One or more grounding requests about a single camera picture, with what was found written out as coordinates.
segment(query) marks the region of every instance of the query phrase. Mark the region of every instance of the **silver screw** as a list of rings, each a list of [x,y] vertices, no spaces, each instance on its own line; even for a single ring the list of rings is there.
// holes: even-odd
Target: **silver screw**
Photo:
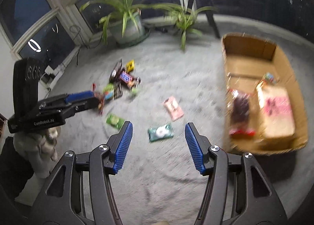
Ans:
[[[65,154],[64,154],[67,158],[70,158],[73,156],[73,152],[72,151],[67,151]]]
[[[211,151],[219,151],[219,147],[218,147],[217,145],[212,145],[212,146],[210,147],[210,150],[211,150]]]
[[[253,157],[252,153],[250,153],[250,152],[244,153],[244,156],[245,156],[247,159],[250,159],[250,158]]]
[[[101,146],[98,147],[100,151],[106,151],[108,149],[108,146],[105,144],[102,144]]]

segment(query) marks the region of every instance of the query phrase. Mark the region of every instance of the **ribbed blue pad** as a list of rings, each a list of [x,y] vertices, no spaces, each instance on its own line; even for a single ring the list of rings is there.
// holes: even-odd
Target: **ribbed blue pad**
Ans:
[[[191,127],[188,124],[185,125],[185,139],[187,146],[189,146],[196,170],[198,170],[200,174],[203,174],[205,171],[203,153],[195,139]]]
[[[90,98],[93,96],[94,96],[94,93],[92,91],[85,91],[81,93],[70,94],[64,99],[64,101],[66,104],[68,104],[68,103],[73,103],[75,101],[79,101],[82,99]]]
[[[133,125],[129,123],[124,135],[122,136],[119,147],[115,155],[115,164],[113,166],[113,171],[115,174],[122,168],[125,156],[127,155],[131,140],[133,135]]]

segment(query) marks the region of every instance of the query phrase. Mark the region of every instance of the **cardboard box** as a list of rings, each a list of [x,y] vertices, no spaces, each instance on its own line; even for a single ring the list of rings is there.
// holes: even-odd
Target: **cardboard box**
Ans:
[[[256,93],[256,86],[265,73],[271,73],[277,84],[287,89],[295,134],[288,139],[267,141],[256,134],[251,139],[231,138],[228,134],[230,114],[226,116],[224,149],[228,152],[251,152],[253,154],[281,154],[303,148],[308,140],[307,115],[304,100],[290,62],[283,50],[275,43],[241,33],[230,33],[222,38],[225,60],[227,89],[237,89],[246,93]],[[250,124],[258,126],[256,114]]]

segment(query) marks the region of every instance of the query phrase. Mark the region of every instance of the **pink label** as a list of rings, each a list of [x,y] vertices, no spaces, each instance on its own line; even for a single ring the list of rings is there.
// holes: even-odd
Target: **pink label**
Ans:
[[[292,113],[290,101],[286,97],[267,98],[264,103],[264,112],[268,116],[290,115]]]

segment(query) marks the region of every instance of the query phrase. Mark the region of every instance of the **pink packet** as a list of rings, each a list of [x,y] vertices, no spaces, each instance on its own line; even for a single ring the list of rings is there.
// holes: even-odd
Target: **pink packet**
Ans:
[[[177,101],[173,96],[169,97],[166,101],[164,101],[164,106],[169,112],[172,121],[175,121],[184,115],[183,110],[178,105]]]

